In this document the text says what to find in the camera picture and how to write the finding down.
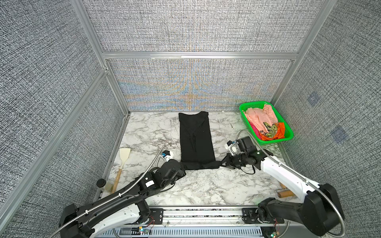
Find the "black t-shirt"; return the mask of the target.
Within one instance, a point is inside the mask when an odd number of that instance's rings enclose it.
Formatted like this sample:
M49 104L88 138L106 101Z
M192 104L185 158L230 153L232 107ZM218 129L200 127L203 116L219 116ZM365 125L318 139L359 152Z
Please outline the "black t-shirt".
M218 169L209 124L209 113L179 113L181 164L188 171Z

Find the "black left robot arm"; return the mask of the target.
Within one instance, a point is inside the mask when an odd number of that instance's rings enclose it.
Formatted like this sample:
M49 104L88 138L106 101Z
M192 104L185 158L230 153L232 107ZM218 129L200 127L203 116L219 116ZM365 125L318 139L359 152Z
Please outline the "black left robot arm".
M107 197L80 207L67 206L58 233L62 238L95 238L123 224L144 223L151 213L145 200L185 175L183 165L174 159L160 167L150 164L134 181Z

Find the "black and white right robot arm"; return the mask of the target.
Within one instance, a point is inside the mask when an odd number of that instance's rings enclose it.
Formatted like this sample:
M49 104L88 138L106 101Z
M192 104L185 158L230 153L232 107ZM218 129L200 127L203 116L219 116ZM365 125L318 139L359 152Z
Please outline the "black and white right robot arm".
M278 180L300 200L295 203L267 198L258 204L254 218L245 215L244 222L265 224L283 219L304 225L316 236L345 235L342 206L332 185L320 184L301 175L270 151L254 145L249 136L228 141L225 148L228 153L221 162L223 167L242 169L250 165L254 171L261 170Z

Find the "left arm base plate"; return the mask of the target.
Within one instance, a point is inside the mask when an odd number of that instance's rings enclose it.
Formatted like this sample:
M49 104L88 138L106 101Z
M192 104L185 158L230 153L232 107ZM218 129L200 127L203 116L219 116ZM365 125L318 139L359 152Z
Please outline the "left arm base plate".
M148 225L162 225L164 218L163 208L151 208L150 214L140 217L134 225L148 226Z

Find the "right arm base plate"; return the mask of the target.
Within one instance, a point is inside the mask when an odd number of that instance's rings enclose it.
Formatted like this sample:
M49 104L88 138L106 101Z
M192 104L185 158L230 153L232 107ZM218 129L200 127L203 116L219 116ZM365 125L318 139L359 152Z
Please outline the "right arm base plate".
M267 214L262 208L242 208L242 221L245 224L271 224L275 225L284 224L285 220L282 218L274 218Z

